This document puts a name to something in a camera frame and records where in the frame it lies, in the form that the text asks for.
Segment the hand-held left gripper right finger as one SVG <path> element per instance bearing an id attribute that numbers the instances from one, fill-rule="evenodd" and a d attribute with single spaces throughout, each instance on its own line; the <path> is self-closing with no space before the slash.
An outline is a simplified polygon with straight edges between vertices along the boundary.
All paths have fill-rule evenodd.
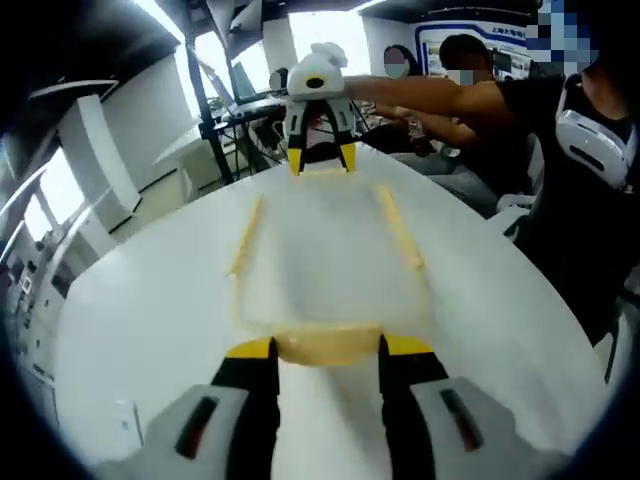
<path id="1" fill-rule="evenodd" d="M 382 422 L 395 479 L 547 479 L 568 461 L 518 434 L 512 411 L 447 374 L 415 337 L 378 340 Z"/>

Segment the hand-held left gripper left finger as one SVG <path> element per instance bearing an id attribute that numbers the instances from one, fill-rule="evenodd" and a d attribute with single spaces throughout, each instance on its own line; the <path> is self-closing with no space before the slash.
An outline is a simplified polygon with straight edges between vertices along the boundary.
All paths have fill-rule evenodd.
<path id="1" fill-rule="evenodd" d="M 273 337 L 229 350 L 208 384 L 188 389 L 149 424 L 144 479 L 269 479 L 280 426 Z"/>

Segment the person's right hand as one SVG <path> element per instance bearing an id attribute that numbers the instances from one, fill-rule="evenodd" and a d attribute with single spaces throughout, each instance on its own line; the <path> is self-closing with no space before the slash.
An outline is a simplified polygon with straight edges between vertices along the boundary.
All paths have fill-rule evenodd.
<path id="1" fill-rule="evenodd" d="M 334 42 L 312 43 L 311 52 L 324 55 L 328 62 L 336 68 L 343 69 L 348 67 L 348 58 L 345 51 Z"/>

